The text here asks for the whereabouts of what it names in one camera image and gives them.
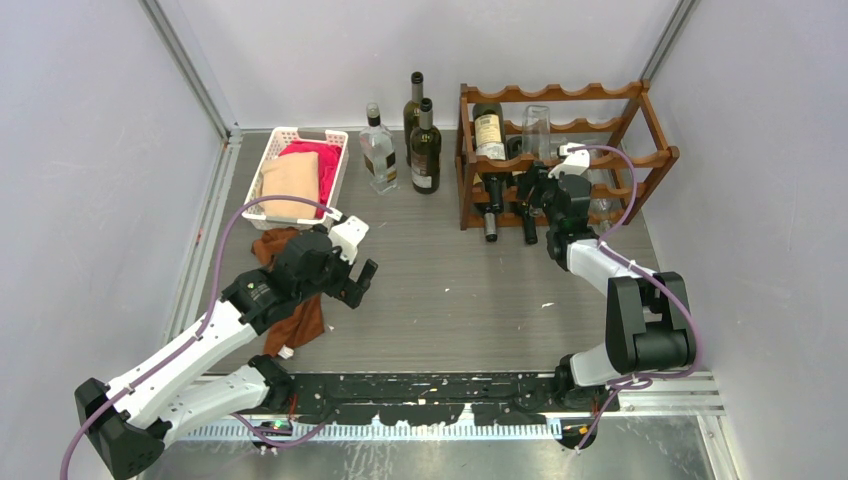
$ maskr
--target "white wall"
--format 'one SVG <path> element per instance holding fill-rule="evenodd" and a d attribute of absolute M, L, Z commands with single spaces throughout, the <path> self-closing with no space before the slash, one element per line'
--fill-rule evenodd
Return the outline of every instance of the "white wall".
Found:
<path fill-rule="evenodd" d="M 436 123 L 456 124 L 460 83 L 617 88 L 637 80 L 676 0 L 168 0 L 178 2 L 243 128 L 365 124 L 377 101 L 401 125 L 424 73 Z M 568 116 L 607 119 L 611 102 Z"/>
<path fill-rule="evenodd" d="M 846 26 L 839 1 L 701 2 L 652 88 L 681 157 L 645 218 L 752 479 L 846 476 Z"/>
<path fill-rule="evenodd" d="M 77 385 L 162 339 L 220 141 L 137 2 L 3 2 L 0 45 L 0 478 L 56 478 Z"/>

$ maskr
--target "clear glass bottle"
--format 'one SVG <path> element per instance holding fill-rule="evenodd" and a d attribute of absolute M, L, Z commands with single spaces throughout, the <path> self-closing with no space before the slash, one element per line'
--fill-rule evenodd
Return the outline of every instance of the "clear glass bottle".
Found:
<path fill-rule="evenodd" d="M 421 99 L 424 98 L 424 75 L 421 72 L 413 72 L 410 78 L 412 82 L 412 99 L 403 107 L 403 141 L 406 144 L 406 164 L 412 166 L 412 154 L 409 149 L 409 136 L 418 126 L 418 118 L 421 116 Z"/>
<path fill-rule="evenodd" d="M 380 123 L 380 107 L 376 103 L 369 103 L 366 112 L 368 126 L 359 132 L 359 145 L 365 157 L 365 166 L 371 172 L 371 188 L 384 195 L 397 188 L 392 132 Z"/>
<path fill-rule="evenodd" d="M 551 159 L 551 109 L 528 105 L 521 127 L 522 153 L 529 153 L 542 162 Z"/>
<path fill-rule="evenodd" d="M 601 140 L 586 140 L 586 145 L 603 145 Z M 603 152 L 600 150 L 589 150 L 589 157 L 595 159 L 601 156 Z M 615 180 L 613 180 L 612 170 L 607 169 L 589 169 L 583 172 L 583 178 L 592 182 L 592 185 L 606 185 L 613 188 Z M 599 220 L 595 225 L 595 231 L 602 234 L 612 227 L 612 214 L 621 204 L 620 200 L 615 198 L 593 198 L 589 201 L 589 213 Z"/>

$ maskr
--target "wine rack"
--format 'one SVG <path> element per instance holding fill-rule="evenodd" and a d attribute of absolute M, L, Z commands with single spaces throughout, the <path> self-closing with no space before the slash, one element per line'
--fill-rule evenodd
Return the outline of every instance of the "wine rack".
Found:
<path fill-rule="evenodd" d="M 650 169 L 644 182 L 636 184 L 636 202 L 630 212 L 630 217 L 625 220 L 625 225 L 630 223 L 644 205 L 651 193 L 668 173 L 674 162 L 680 156 L 677 147 L 668 145 L 663 134 L 657 115 L 648 98 L 649 82 L 631 82 L 617 90 L 608 90 L 600 83 L 590 83 L 586 87 L 569 91 L 559 85 L 548 85 L 538 92 L 525 92 L 517 85 L 509 85 L 497 93 L 485 93 L 477 87 L 462 84 L 459 94 L 459 128 L 456 139 L 456 178 L 459 192 L 459 227 L 466 230 L 468 227 L 483 227 L 483 218 L 474 211 L 475 203 L 486 203 L 489 194 L 479 186 L 474 186 L 474 176 L 483 173 L 512 173 L 525 172 L 535 161 L 529 154 L 519 155 L 507 161 L 492 161 L 483 155 L 476 155 L 472 148 L 471 139 L 474 135 L 474 123 L 470 119 L 469 106 L 475 103 L 501 102 L 501 103 L 533 103 L 533 102 L 560 102 L 574 100 L 628 100 L 627 106 L 620 117 L 615 117 L 602 123 L 592 123 L 585 118 L 577 118 L 570 123 L 555 125 L 551 124 L 551 134 L 568 133 L 610 133 L 607 145 L 618 147 L 621 139 L 630 127 L 630 123 L 638 112 L 642 112 L 648 124 L 648 130 L 656 145 L 656 152 L 644 157 L 632 158 L 637 169 Z M 509 120 L 504 120 L 506 135 L 520 135 L 521 127 Z M 593 158 L 589 168 L 609 169 L 612 171 L 614 186 L 594 185 L 592 187 L 592 198 L 618 198 L 621 199 L 621 208 L 612 212 L 611 220 L 618 221 L 624 214 L 624 207 L 630 201 L 632 190 L 625 185 L 625 177 L 621 170 L 627 169 L 627 164 L 618 155 L 609 153 L 598 158 Z M 504 202 L 514 202 L 516 187 L 504 190 Z M 590 223 L 597 224 L 600 219 L 590 216 Z M 544 217 L 536 218 L 536 225 L 547 225 Z M 514 213 L 506 212 L 498 216 L 499 227 L 520 227 L 521 217 Z"/>

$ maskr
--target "brown cloth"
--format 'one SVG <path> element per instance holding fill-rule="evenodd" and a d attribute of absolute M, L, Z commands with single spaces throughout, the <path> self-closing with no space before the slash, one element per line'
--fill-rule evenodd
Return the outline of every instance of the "brown cloth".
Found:
<path fill-rule="evenodd" d="M 259 240 L 253 242 L 250 251 L 256 255 L 259 263 L 271 265 L 274 255 L 282 252 L 286 248 L 286 243 L 299 233 L 295 228 L 268 230 Z M 271 327 L 262 353 L 277 355 L 283 345 L 297 348 L 306 345 L 322 333 L 324 333 L 324 315 L 321 313 L 321 295 L 316 295 L 298 305 L 291 317 Z"/>

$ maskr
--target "wine bottle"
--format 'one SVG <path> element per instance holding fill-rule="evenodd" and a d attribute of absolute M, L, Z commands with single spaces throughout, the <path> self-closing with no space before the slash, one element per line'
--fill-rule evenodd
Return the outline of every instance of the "wine bottle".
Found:
<path fill-rule="evenodd" d="M 498 241 L 498 221 L 495 216 L 495 212 L 492 211 L 492 206 L 488 203 L 475 203 L 474 206 L 477 207 L 477 210 L 480 211 L 480 214 L 483 215 L 483 232 L 486 236 L 486 241 L 489 243 L 494 243 Z"/>
<path fill-rule="evenodd" d="M 514 187 L 521 182 L 523 173 L 512 175 L 507 179 L 507 186 Z M 521 228 L 524 230 L 524 243 L 527 245 L 535 245 L 539 243 L 539 236 L 536 234 L 536 220 L 530 215 L 530 205 L 527 202 L 516 201 L 512 204 L 512 211 L 521 217 Z"/>
<path fill-rule="evenodd" d="M 406 143 L 406 164 L 412 165 L 412 156 L 409 149 L 409 136 L 412 130 L 418 126 L 418 117 L 421 114 L 421 99 L 424 98 L 424 75 L 421 72 L 413 72 L 412 99 L 403 107 L 403 141 Z"/>
<path fill-rule="evenodd" d="M 418 193 L 430 194 L 439 189 L 442 134 L 433 126 L 433 101 L 429 98 L 421 99 L 418 122 L 418 127 L 409 136 L 412 188 Z"/>
<path fill-rule="evenodd" d="M 376 103 L 369 103 L 366 113 L 368 126 L 359 132 L 359 145 L 365 157 L 365 167 L 371 172 L 371 187 L 383 195 L 397 188 L 392 132 L 380 122 L 380 107 Z"/>
<path fill-rule="evenodd" d="M 506 160 L 506 134 L 503 128 L 503 109 L 500 103 L 476 103 L 471 109 L 474 117 L 474 138 L 477 140 L 477 155 L 490 160 Z"/>
<path fill-rule="evenodd" d="M 500 103 L 477 103 L 471 109 L 474 117 L 475 153 L 485 155 L 495 162 L 506 160 L 505 130 L 503 128 L 503 109 Z M 509 174 L 487 173 L 483 175 L 483 184 L 489 194 L 489 205 L 495 214 L 504 212 L 503 182 Z"/>

